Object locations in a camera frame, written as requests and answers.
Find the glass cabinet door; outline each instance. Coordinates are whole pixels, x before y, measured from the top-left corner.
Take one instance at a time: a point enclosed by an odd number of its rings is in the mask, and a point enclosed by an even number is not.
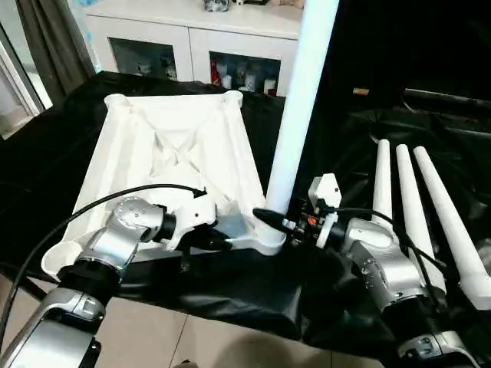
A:
[[[109,38],[120,73],[177,81],[174,50],[168,44]]]
[[[276,96],[280,60],[209,52],[212,84]]]
[[[103,70],[193,81],[186,27],[92,15],[86,22]]]
[[[296,40],[195,28],[189,36],[195,81],[286,96]]]

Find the white tube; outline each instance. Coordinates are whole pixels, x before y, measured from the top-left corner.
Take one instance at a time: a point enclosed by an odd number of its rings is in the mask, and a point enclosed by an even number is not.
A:
[[[373,209],[392,219],[392,188],[390,186],[390,143],[381,140],[378,143],[377,167],[375,169],[375,187]],[[373,215],[372,222],[392,229],[392,225]]]
[[[307,134],[322,68],[328,52],[339,0],[313,0],[305,4],[292,81],[283,111],[269,178],[266,208],[286,213]],[[267,225],[256,227],[260,242],[281,243],[283,233]]]
[[[453,205],[445,185],[423,147],[414,149],[438,218],[460,274],[460,288],[479,310],[491,309],[491,278]]]
[[[416,177],[414,176],[413,165],[411,164],[407,146],[405,144],[397,146],[396,154],[406,233],[421,251],[424,251],[434,259],[435,255],[433,253],[433,247],[431,246],[430,234],[428,233],[427,222],[424,218],[423,205],[421,205],[420,193],[417,189]],[[420,266],[412,251],[410,251],[410,258],[420,272],[421,281],[424,284]],[[445,280],[443,279],[442,273],[438,271],[438,268],[426,259],[423,260],[423,264],[427,269],[431,284],[434,287],[447,292]]]

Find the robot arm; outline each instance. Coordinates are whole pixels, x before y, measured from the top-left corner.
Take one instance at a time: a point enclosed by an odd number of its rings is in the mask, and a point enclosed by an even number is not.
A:
[[[187,232],[215,221],[215,204],[209,195],[195,198],[173,214],[137,197],[123,199],[74,265],[60,271],[61,283],[5,351],[0,367],[95,366],[101,344],[94,335],[138,243],[166,240],[167,248],[174,249]]]
[[[333,174],[315,178],[309,198],[313,211],[303,212],[298,222],[264,209],[255,209],[254,214],[273,228],[290,233],[294,245],[325,248],[328,240],[340,243],[339,252],[360,271],[382,320],[394,335],[401,366],[479,367],[458,334],[448,328],[445,317],[435,314],[416,265],[401,251],[390,226],[361,218],[352,218],[348,224],[339,222],[333,211],[341,194]]]

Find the black tablecloth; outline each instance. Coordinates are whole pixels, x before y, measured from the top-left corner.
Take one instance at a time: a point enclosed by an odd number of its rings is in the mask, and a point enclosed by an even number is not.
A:
[[[63,103],[34,118],[11,139],[0,142],[0,267],[16,269],[36,242],[71,214],[104,123],[107,109],[103,99],[108,94],[222,92],[219,87],[200,83],[103,72]],[[306,197],[314,176],[333,172],[343,194],[342,205],[370,208],[377,141],[388,138],[392,147],[398,143],[410,148],[422,144],[471,237],[475,243],[486,244],[491,235],[491,129],[485,120],[394,108],[352,108],[340,113],[330,110],[329,101],[322,98],[318,97],[309,127],[294,197]],[[283,105],[281,98],[244,96],[242,116],[264,190]],[[393,186],[395,219],[402,221],[397,174]],[[424,188],[421,194],[438,256],[452,264]],[[46,279],[40,269],[44,251],[36,256],[29,274]],[[252,250],[196,256],[187,273],[180,272],[178,258],[148,261],[130,266],[120,295],[267,330],[316,347],[389,359],[393,337],[361,282],[349,272],[350,266],[334,252],[315,247],[285,247],[270,258]],[[451,285],[449,301],[455,328],[465,342],[471,347],[483,342],[473,317],[463,312],[458,288]]]

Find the floor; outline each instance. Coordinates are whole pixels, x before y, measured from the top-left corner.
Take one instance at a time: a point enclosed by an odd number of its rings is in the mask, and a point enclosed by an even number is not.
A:
[[[53,285],[36,281],[48,291]],[[0,276],[0,304],[10,287]],[[38,302],[21,292],[7,329],[8,345]],[[113,299],[97,339],[98,368],[167,368],[192,360],[199,368],[383,368],[379,362],[163,308]]]

